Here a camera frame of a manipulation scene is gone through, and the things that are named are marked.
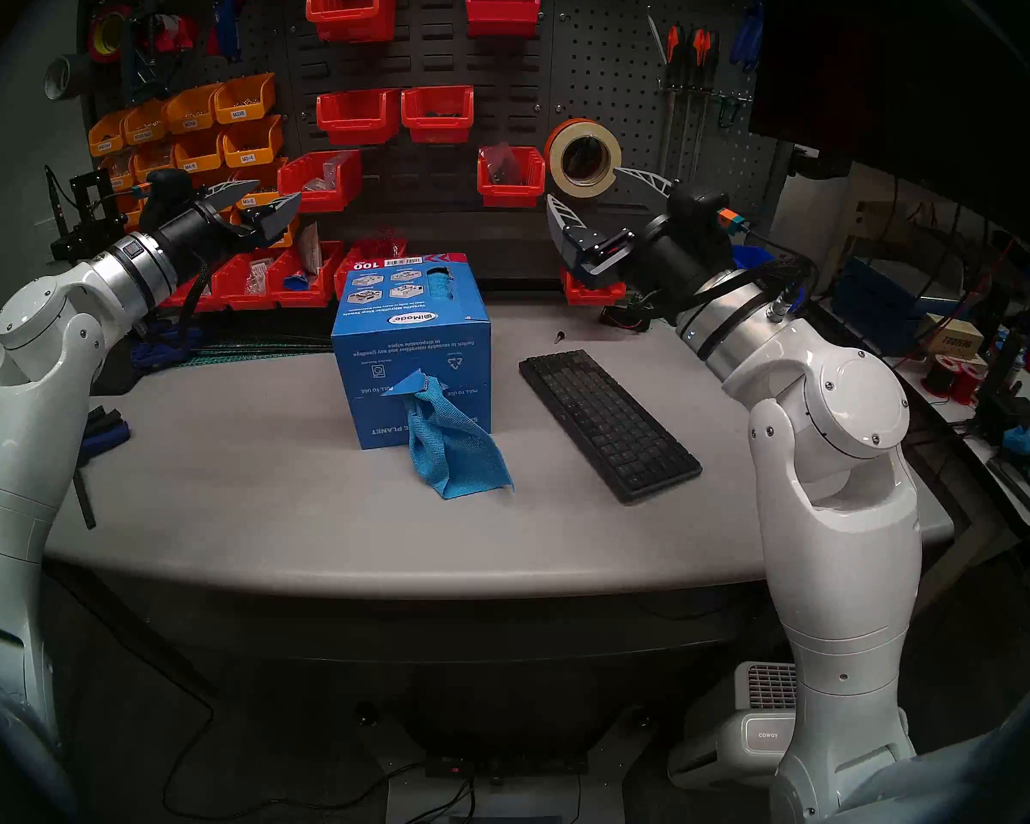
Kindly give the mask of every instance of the keyboard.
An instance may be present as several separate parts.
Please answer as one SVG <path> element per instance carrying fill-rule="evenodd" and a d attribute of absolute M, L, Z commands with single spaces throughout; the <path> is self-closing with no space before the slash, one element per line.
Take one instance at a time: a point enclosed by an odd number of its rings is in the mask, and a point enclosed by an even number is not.
<path fill-rule="evenodd" d="M 518 365 L 546 409 L 624 505 L 701 473 L 701 465 L 584 350 Z"/>

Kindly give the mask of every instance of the pegboard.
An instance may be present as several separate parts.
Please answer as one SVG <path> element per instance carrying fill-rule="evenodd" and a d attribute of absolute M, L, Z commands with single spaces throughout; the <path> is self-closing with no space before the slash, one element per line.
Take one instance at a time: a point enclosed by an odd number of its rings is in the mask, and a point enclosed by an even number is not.
<path fill-rule="evenodd" d="M 472 84 L 474 129 L 467 144 L 413 144 L 402 130 L 387 144 L 364 148 L 364 191 L 348 212 L 321 218 L 321 226 L 366 228 L 374 224 L 416 224 L 449 239 L 493 241 L 497 259 L 528 242 L 548 242 L 545 212 L 484 210 L 477 193 L 478 147 L 508 141 L 543 148 L 549 133 L 570 117 L 597 119 L 618 137 L 623 163 L 656 170 L 665 119 L 660 90 L 664 69 L 639 0 L 543 0 L 535 38 L 469 38 L 465 0 L 398 0 L 397 30 L 387 43 L 329 43 L 305 19 L 305 0 L 249 0 L 239 20 L 242 60 L 230 64 L 207 57 L 211 0 L 171 0 L 162 10 L 190 13 L 199 22 L 199 45 L 175 75 L 182 91 L 211 81 L 273 71 L 276 106 L 285 115 L 287 157 L 331 147 L 316 124 L 316 98 L 333 91 Z M 652 16 L 661 36 L 678 22 L 684 29 L 707 26 L 721 33 L 721 66 L 716 91 L 750 97 L 754 76 L 728 64 L 746 0 L 654 0 Z M 116 108 L 116 102 L 100 110 Z M 695 96 L 690 118 L 686 96 L 677 98 L 665 176 L 688 178 L 703 97 Z M 696 179 L 723 188 L 760 229 L 774 216 L 784 165 L 776 164 L 778 141 L 748 133 L 750 105 L 744 103 L 731 128 L 717 125 L 719 102 L 706 112 Z M 662 199 L 621 178 L 592 201 L 570 201 L 602 229 L 636 227 L 639 216 L 656 213 Z M 450 221 L 434 213 L 456 217 Z M 501 216 L 510 220 L 501 222 Z M 520 235 L 512 236 L 512 224 Z M 504 230 L 501 238 L 494 231 Z M 421 230 L 419 239 L 428 239 Z M 434 241 L 439 241 L 436 232 Z M 414 236 L 414 242 L 424 244 Z"/>

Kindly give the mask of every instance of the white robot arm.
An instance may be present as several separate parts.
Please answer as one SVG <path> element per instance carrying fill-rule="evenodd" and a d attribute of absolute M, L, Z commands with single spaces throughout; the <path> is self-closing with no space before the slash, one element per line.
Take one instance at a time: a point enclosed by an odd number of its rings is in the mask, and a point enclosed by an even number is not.
<path fill-rule="evenodd" d="M 793 318 L 786 301 L 801 283 L 784 266 L 734 268 L 718 219 L 725 196 L 637 178 L 667 196 L 644 232 L 606 237 L 549 197 L 553 241 L 587 286 L 625 280 L 656 303 L 649 316 L 676 318 L 750 411 L 766 581 L 797 673 L 770 809 L 779 824 L 829 818 L 870 776 L 915 755 L 896 706 L 922 556 L 899 448 L 907 401 L 886 364 Z"/>
<path fill-rule="evenodd" d="M 44 748 L 60 744 L 38 580 L 77 466 L 92 381 L 114 343 L 198 273 L 200 252 L 213 261 L 279 239 L 300 196 L 275 201 L 250 226 L 217 214 L 256 186 L 217 185 L 174 208 L 151 235 L 132 233 L 91 262 L 28 283 L 0 311 L 0 711 L 21 758 L 44 761 Z"/>

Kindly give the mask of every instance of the microfiber towel box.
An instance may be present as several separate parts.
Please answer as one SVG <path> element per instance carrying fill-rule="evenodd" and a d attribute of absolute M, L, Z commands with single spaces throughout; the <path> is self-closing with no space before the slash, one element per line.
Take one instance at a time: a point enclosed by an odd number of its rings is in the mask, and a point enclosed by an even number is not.
<path fill-rule="evenodd" d="M 465 253 L 358 262 L 347 275 L 333 345 L 363 448 L 409 441 L 403 402 L 384 393 L 416 369 L 492 430 L 492 325 Z"/>

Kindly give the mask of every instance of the masking tape roll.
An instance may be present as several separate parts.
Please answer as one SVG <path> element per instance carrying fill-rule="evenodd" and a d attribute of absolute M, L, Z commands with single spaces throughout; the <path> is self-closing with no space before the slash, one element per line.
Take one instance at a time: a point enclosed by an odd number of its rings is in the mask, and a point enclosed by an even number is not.
<path fill-rule="evenodd" d="M 609 129 L 578 117 L 553 131 L 546 141 L 546 166 L 558 188 L 574 198 L 594 198 L 614 184 L 614 169 L 621 165 L 621 146 Z M 590 141 L 578 147 L 576 153 L 569 153 L 572 145 L 582 139 Z"/>

